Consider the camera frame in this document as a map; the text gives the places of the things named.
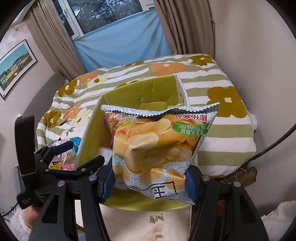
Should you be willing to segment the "left hand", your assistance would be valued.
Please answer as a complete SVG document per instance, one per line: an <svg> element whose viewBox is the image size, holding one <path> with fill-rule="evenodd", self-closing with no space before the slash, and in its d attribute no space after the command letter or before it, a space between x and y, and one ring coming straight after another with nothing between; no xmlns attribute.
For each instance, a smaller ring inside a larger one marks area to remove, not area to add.
<svg viewBox="0 0 296 241"><path fill-rule="evenodd" d="M29 206L26 209L23 210L23 220L29 228L33 228L36 220L38 219L38 216L41 211L41 207L39 206Z"/></svg>

